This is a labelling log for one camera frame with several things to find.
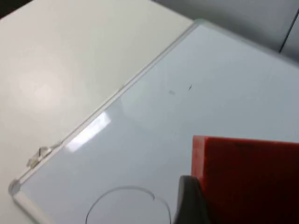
whiteboard edge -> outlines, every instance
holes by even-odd
[[[62,149],[73,137],[80,133],[85,127],[87,127],[100,113],[102,113],[111,103],[113,103],[118,97],[125,93],[131,86],[133,86],[144,74],[146,74],[156,63],[164,58],[169,52],[171,52],[181,41],[183,41],[195,28],[200,24],[206,23],[206,20],[196,19],[194,22],[181,33],[165,50],[163,50],[156,58],[154,58],[147,66],[142,68],[135,76],[126,81],[120,89],[113,93],[107,100],[102,103],[91,115],[87,117],[77,128],[71,131],[61,141],[61,144],[53,150],[53,152],[43,159],[33,169],[27,168],[19,177],[13,179],[9,185],[9,194],[14,198],[20,192],[21,185],[31,177],[45,162],[52,158],[60,149]]]
[[[31,201],[24,192],[19,191],[13,196],[14,202],[16,202],[32,219],[39,224],[54,224],[43,213],[43,211]]]

whiteboard surface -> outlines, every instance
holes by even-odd
[[[191,171],[192,136],[299,142],[298,86],[298,67],[203,23],[21,191],[56,224],[84,224],[100,195],[125,185],[166,200],[173,218],[179,177]],[[87,223],[166,224],[167,218],[158,201],[124,190],[100,200]]]

table surface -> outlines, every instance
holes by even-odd
[[[0,222],[32,221],[7,193],[192,21],[145,0],[35,0],[0,20]]]

mark on whiteboard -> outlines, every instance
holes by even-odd
[[[89,209],[89,211],[88,211],[88,213],[86,215],[85,224],[88,224],[88,217],[89,217],[90,213],[92,212],[92,210],[95,207],[95,205],[102,198],[104,198],[105,196],[107,196],[107,195],[109,195],[109,194],[111,194],[113,192],[120,191],[120,190],[138,190],[140,192],[148,194],[153,200],[160,201],[166,207],[166,209],[167,209],[168,217],[169,217],[169,223],[171,224],[171,213],[170,213],[170,207],[169,207],[168,203],[163,198],[155,196],[154,193],[152,193],[150,190],[148,190],[146,188],[139,187],[139,186],[121,186],[121,187],[110,189],[110,190],[106,191],[104,194],[100,195],[98,197],[98,199],[90,207],[90,209]]]
[[[175,91],[173,91],[173,90],[169,90],[169,94],[170,94],[170,95],[175,95],[175,94],[176,94],[176,92],[175,92]]]

red object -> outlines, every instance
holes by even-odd
[[[299,144],[193,137],[192,175],[213,224],[299,223]]]

